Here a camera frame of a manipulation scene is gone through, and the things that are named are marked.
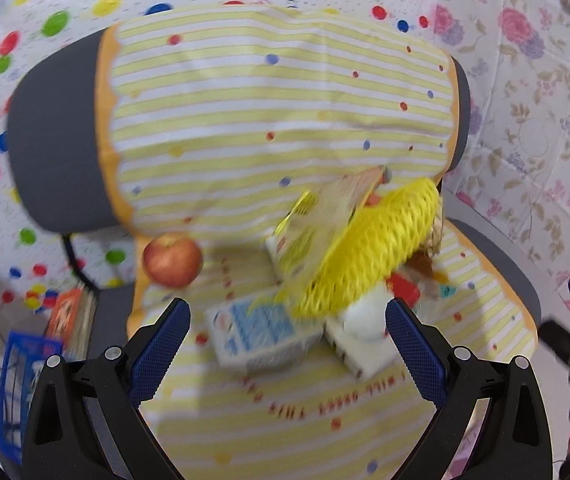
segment apple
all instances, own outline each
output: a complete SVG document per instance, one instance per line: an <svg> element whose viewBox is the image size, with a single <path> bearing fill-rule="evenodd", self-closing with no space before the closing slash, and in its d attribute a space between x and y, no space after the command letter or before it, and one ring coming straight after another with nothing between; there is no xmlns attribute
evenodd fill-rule
<svg viewBox="0 0 570 480"><path fill-rule="evenodd" d="M163 235L154 238L143 250L143 265L151 280L159 285L183 288L203 268L203 252L187 236Z"/></svg>

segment yellow net bag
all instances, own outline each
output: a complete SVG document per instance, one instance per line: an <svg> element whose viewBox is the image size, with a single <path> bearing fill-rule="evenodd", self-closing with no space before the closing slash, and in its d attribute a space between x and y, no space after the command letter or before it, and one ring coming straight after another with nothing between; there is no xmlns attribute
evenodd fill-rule
<svg viewBox="0 0 570 480"><path fill-rule="evenodd" d="M337 314L405 263L425 241L439 193L420 178L363 207L324 257L300 302L297 317Z"/></svg>

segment yellow striped cloth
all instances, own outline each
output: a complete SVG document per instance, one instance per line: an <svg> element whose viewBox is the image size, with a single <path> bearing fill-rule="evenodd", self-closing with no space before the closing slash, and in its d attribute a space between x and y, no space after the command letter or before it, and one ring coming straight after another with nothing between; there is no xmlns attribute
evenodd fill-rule
<svg viewBox="0 0 570 480"><path fill-rule="evenodd" d="M156 397L142 405L178 470L188 480L391 478L434 413L404 365L359 383L321 343L292 368L234 378L219 368L207 342L204 308L228 294L267 288L273 275L269 261L252 251L210 253L208 261L202 286L170 291L190 302L192 325ZM421 310L451 345L498 361L532 354L536 327L529 313L449 222L434 269L457 290L437 299L441 283L423 280ZM157 303L161 294L167 291L149 291ZM160 312L148 312L142 322L154 322Z"/></svg>
<svg viewBox="0 0 570 480"><path fill-rule="evenodd" d="M301 193L389 164L438 178L459 122L452 58L342 16L267 6L115 25L97 69L100 161L123 224L254 243Z"/></svg>

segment green dot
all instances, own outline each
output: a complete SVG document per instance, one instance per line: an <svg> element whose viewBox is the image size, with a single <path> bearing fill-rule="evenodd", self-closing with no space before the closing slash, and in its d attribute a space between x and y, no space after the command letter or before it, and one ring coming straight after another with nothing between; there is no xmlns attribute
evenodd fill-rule
<svg viewBox="0 0 570 480"><path fill-rule="evenodd" d="M9 65L12 64L12 56L1 56L0 57L0 74L6 72Z"/></svg>
<svg viewBox="0 0 570 480"><path fill-rule="evenodd" d="M125 261L125 251L122 249L112 249L105 254L105 260L111 265L121 264Z"/></svg>
<svg viewBox="0 0 570 480"><path fill-rule="evenodd" d="M43 25L42 33L48 37L55 36L65 28L68 21L69 12L59 10L59 12L55 12L47 18L45 25Z"/></svg>
<svg viewBox="0 0 570 480"><path fill-rule="evenodd" d="M25 245L33 245L36 243L36 233L31 229L27 229L26 227L20 230L18 236L20 237L21 243Z"/></svg>

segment blue dot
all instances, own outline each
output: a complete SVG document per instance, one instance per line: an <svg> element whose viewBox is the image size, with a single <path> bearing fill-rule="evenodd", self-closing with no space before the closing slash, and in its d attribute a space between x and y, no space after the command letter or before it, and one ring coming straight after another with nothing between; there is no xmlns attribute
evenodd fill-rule
<svg viewBox="0 0 570 480"><path fill-rule="evenodd" d="M145 15L147 16L148 14L155 14L156 12L165 12L166 10L172 10L172 9L174 9L174 7L172 7L170 4L156 4L149 7Z"/></svg>
<svg viewBox="0 0 570 480"><path fill-rule="evenodd" d="M7 151L7 132L0 134L0 152L4 153Z"/></svg>
<svg viewBox="0 0 570 480"><path fill-rule="evenodd" d="M379 463L376 460L372 460L367 464L367 474L371 475L379 468Z"/></svg>

